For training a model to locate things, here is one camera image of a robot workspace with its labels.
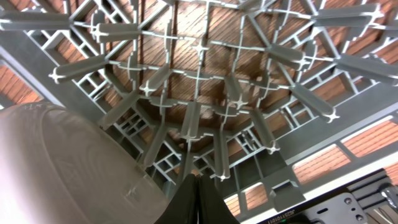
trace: white rounded object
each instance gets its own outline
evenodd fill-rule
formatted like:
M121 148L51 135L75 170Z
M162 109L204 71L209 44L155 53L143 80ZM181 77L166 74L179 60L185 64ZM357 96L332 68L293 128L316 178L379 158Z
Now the white rounded object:
M47 103L0 112L0 223L154 223L165 195L119 144Z

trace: screw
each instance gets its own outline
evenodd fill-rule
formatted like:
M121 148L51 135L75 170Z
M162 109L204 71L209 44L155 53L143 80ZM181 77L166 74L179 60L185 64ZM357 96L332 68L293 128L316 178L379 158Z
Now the screw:
M362 221L362 220L363 220L363 216L362 216L362 215L356 215L356 219L357 219L358 221Z
M351 200L350 198L346 198L346 199L344 199L344 202L345 202L347 205L349 205L349 204L352 202L352 200Z

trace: bolt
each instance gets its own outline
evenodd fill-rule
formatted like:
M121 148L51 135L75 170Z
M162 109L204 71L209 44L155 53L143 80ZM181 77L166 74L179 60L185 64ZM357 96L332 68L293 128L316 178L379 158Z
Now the bolt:
M363 220L363 216L362 216L362 215L356 215L356 219L357 219L358 221L362 221L362 220Z
M353 202L350 198L344 199L344 202L349 205L351 202Z

